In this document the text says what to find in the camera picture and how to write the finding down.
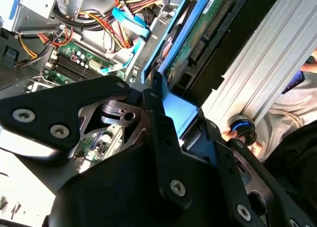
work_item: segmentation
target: red wire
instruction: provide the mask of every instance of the red wire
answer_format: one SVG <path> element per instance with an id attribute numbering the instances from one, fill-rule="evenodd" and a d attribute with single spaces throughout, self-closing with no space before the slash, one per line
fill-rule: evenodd
<path id="1" fill-rule="evenodd" d="M 65 45 L 67 45 L 71 41 L 71 39 L 73 37 L 73 28 L 70 28 L 70 32 L 71 32 L 70 37 L 69 37 L 69 39 L 68 39 L 68 41 L 66 43 L 64 43 L 64 42 L 67 40 L 67 37 L 68 37 L 67 29 L 65 29 L 65 39 L 62 42 L 60 42 L 60 43 L 53 42 L 52 44 L 56 45 L 56 46 L 65 46 Z M 41 33 L 38 34 L 38 36 L 41 37 L 45 42 L 49 41 L 48 37 L 46 37 L 45 35 L 43 35 Z"/>

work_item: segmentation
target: black knob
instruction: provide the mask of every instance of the black knob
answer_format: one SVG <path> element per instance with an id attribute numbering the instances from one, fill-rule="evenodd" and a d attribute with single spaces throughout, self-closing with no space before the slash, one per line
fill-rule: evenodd
<path id="1" fill-rule="evenodd" d="M 236 130 L 238 132 L 238 139 L 244 137 L 244 143 L 247 146 L 250 146 L 256 142 L 257 134 L 255 132 L 255 125 L 253 121 L 246 115 L 235 115 L 229 119 L 228 124 L 231 131 Z"/>

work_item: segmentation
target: white cloth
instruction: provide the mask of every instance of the white cloth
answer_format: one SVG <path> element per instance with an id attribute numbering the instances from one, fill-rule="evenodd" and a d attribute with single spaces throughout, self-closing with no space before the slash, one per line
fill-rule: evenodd
<path id="1" fill-rule="evenodd" d="M 317 74 L 304 73 L 304 76 L 305 81 L 281 94 L 256 126 L 258 142 L 263 146 L 259 155 L 261 162 L 269 157 L 283 138 L 300 126 L 317 120 Z"/>

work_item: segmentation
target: fabric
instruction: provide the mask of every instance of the fabric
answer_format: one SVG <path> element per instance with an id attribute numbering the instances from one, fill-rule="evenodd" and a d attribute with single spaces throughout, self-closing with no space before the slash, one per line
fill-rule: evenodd
<path id="1" fill-rule="evenodd" d="M 282 140 L 317 120 L 317 74 L 304 73 L 305 81 L 281 94 L 272 109 L 256 126 L 258 142 L 263 148 L 259 160 L 266 160 Z"/>
<path id="2" fill-rule="evenodd" d="M 296 204 L 317 224 L 317 121 L 292 132 L 264 162 Z"/>

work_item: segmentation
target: ram slot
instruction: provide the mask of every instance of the ram slot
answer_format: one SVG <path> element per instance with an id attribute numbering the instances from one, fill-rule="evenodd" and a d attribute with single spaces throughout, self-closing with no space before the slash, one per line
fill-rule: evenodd
<path id="1" fill-rule="evenodd" d="M 54 68 L 58 73 L 75 82 L 102 76 L 99 73 L 90 70 L 89 68 L 83 68 L 82 66 L 61 55 L 58 56 L 54 64 Z"/>

